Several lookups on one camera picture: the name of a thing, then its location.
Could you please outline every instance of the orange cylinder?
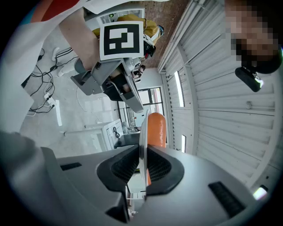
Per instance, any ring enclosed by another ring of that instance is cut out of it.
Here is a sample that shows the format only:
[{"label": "orange cylinder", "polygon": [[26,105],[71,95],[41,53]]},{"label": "orange cylinder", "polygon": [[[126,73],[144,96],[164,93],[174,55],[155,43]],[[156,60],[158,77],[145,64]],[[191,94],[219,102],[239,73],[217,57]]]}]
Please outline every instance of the orange cylinder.
[{"label": "orange cylinder", "polygon": [[166,146],[166,120],[160,113],[152,113],[149,115],[147,143],[160,147]]}]

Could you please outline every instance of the power strip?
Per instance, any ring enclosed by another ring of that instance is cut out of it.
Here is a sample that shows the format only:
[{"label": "power strip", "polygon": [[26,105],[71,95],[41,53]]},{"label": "power strip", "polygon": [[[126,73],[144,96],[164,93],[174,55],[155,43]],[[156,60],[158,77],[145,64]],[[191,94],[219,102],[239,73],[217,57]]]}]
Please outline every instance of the power strip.
[{"label": "power strip", "polygon": [[56,102],[54,101],[54,99],[52,97],[50,97],[50,94],[47,93],[44,95],[44,99],[47,100],[47,103],[52,107],[54,105],[53,108],[56,107]]}]

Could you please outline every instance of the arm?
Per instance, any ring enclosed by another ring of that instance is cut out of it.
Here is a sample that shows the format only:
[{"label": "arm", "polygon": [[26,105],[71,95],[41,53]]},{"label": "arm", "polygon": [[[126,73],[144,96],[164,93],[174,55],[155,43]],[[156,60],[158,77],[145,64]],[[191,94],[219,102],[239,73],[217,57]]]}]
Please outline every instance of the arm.
[{"label": "arm", "polygon": [[59,24],[60,30],[86,70],[99,61],[99,40],[86,26],[84,11],[79,9]]}]

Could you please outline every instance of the light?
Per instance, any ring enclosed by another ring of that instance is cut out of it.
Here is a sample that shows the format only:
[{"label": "light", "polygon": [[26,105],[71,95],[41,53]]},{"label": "light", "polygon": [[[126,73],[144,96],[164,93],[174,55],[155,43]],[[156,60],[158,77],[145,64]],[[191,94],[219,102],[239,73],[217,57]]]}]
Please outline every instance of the light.
[{"label": "light", "polygon": [[261,80],[259,77],[255,77],[255,80],[260,84],[260,88],[264,85],[263,80]]},{"label": "light", "polygon": [[265,196],[266,193],[267,193],[267,191],[266,191],[264,188],[260,187],[260,188],[258,188],[258,189],[256,190],[256,192],[253,194],[253,197],[254,197],[256,200],[259,200],[259,199],[261,199],[263,196]]},{"label": "light", "polygon": [[186,136],[182,135],[182,152],[186,151]]},{"label": "light", "polygon": [[61,114],[60,114],[59,100],[56,100],[55,102],[56,102],[56,116],[57,116],[58,126],[62,126],[62,120],[61,120]]},{"label": "light", "polygon": [[177,90],[178,90],[178,95],[179,95],[180,107],[184,107],[183,92],[182,92],[182,88],[181,88],[181,81],[180,81],[179,73],[175,72],[174,76],[175,76],[176,84],[177,84]]}]

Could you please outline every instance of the yellow object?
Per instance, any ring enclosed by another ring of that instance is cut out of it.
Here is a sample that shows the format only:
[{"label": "yellow object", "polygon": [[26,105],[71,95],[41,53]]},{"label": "yellow object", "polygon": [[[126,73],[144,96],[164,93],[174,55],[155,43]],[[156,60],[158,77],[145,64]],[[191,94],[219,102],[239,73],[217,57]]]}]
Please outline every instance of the yellow object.
[{"label": "yellow object", "polygon": [[[139,18],[134,14],[128,14],[128,15],[120,16],[117,21],[118,22],[120,22],[120,21],[142,21],[143,22],[144,34],[148,35],[150,38],[152,36],[154,36],[157,32],[159,32],[159,28],[154,21],[146,20],[144,18]],[[93,30],[92,32],[97,36],[97,38],[99,38],[100,28],[97,28],[97,29]],[[161,36],[161,34],[159,32],[158,36],[154,40],[152,40],[154,45],[156,44],[156,42],[160,38],[160,36]]]}]

